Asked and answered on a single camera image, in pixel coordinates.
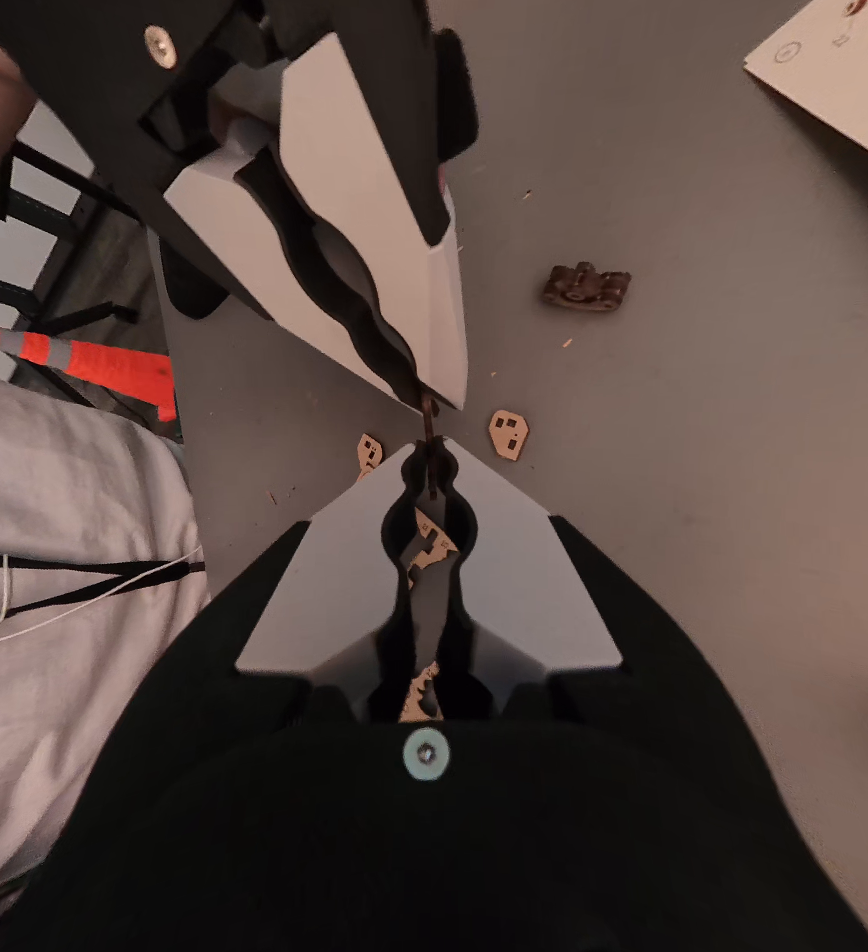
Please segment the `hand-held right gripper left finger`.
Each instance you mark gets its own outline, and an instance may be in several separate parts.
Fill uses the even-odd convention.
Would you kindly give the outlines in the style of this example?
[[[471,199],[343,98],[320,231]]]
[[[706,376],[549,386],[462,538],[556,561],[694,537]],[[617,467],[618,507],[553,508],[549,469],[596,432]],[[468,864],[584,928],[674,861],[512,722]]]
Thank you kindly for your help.
[[[400,718],[416,664],[401,555],[424,472],[425,446],[408,444],[301,527],[239,673],[337,688],[360,719]]]

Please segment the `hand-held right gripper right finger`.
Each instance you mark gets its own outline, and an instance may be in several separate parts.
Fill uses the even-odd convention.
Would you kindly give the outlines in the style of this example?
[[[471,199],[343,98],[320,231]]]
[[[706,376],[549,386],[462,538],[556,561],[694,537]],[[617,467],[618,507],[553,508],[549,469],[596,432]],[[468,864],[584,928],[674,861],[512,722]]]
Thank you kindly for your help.
[[[622,655],[554,528],[551,514],[447,439],[453,489],[472,509],[475,539],[459,563],[473,625],[470,673],[502,710],[521,684],[617,670]]]

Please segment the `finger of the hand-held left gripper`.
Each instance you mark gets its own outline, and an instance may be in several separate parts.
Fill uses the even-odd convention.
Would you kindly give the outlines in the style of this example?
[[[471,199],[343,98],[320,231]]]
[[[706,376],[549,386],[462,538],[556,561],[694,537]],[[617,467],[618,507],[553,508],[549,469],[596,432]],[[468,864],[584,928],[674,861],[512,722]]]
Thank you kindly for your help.
[[[462,410],[468,351],[451,194],[435,182],[448,224],[428,245],[335,32],[285,68],[280,157],[308,208],[366,265],[380,316],[404,339],[420,382]]]
[[[405,406],[421,407],[412,364],[326,259],[316,219],[271,146],[217,149],[179,173],[165,198],[269,319]]]

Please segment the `notched wooden part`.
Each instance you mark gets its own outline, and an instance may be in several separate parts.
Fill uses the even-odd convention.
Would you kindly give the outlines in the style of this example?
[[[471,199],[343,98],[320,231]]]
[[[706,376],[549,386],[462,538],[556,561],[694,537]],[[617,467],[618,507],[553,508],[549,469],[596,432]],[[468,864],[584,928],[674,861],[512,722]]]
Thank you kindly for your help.
[[[426,390],[422,392],[420,409],[426,446],[428,496],[431,502],[435,502],[439,494],[438,448],[436,444],[435,420],[440,415],[440,406],[431,392]]]

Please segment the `punched wooden parts sheet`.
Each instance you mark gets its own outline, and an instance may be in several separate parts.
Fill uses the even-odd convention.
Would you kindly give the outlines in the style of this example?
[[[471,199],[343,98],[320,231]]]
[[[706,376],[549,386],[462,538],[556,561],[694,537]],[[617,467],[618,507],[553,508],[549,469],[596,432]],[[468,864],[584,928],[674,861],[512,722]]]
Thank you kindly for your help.
[[[460,554],[459,547],[445,530],[418,506],[415,508],[415,518],[417,537],[423,544],[406,565],[409,591],[416,587],[424,569],[454,560]],[[443,720],[435,686],[435,679],[440,674],[437,650],[436,646],[417,648],[419,660],[416,662],[416,673],[405,696],[399,717],[400,722],[420,723]],[[428,663],[421,665],[420,660],[427,660]]]

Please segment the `orange safety vest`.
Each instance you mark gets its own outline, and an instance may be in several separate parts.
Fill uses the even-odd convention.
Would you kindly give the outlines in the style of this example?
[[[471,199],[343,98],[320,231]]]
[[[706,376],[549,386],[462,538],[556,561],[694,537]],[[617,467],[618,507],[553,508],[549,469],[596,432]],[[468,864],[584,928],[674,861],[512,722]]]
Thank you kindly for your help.
[[[9,328],[0,328],[0,352],[148,403],[162,422],[178,417],[173,367],[167,355]]]

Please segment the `small dark wooden assembly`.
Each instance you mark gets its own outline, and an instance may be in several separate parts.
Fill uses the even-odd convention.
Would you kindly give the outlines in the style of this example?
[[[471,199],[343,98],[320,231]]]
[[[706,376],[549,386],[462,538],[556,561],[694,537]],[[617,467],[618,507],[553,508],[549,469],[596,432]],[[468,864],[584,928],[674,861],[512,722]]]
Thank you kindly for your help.
[[[586,261],[553,267],[541,292],[547,304],[571,310],[609,313],[623,304],[632,276],[627,271],[597,271]]]

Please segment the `person's white shirt torso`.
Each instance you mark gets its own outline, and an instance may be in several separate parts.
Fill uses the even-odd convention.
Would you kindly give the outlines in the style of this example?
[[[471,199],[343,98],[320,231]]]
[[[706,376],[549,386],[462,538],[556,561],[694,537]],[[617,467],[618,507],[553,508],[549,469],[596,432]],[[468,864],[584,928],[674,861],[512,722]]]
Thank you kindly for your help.
[[[208,599],[178,452],[0,381],[0,884],[47,855],[119,715]]]

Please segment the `illustrated instruction booklet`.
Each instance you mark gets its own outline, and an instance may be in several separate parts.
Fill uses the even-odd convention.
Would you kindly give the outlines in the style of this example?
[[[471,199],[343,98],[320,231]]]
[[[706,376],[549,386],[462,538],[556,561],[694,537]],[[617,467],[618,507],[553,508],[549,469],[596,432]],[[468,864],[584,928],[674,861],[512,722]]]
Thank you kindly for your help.
[[[746,56],[744,67],[868,150],[868,1],[808,2]]]

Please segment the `black metal stand frame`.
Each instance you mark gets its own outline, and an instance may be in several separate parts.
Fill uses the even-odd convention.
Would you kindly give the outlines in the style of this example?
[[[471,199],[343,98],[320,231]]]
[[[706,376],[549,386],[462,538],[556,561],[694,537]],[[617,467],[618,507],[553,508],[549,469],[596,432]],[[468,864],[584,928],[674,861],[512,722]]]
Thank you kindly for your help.
[[[114,192],[95,180],[72,171],[62,163],[44,155],[20,140],[14,142],[9,152],[0,161],[0,221],[14,219],[45,232],[69,247],[75,254],[83,244],[86,227],[81,226],[73,213],[65,213],[44,202],[25,195],[12,186],[12,174],[16,164],[26,164],[39,173],[45,173],[61,184],[75,189],[79,195],[88,196],[98,207],[117,211],[130,220],[140,219]],[[8,305],[27,321],[29,327],[51,337],[90,326],[110,317],[135,326],[140,314],[130,306],[105,302],[58,317],[48,315],[47,302],[35,291],[0,280],[0,304]]]

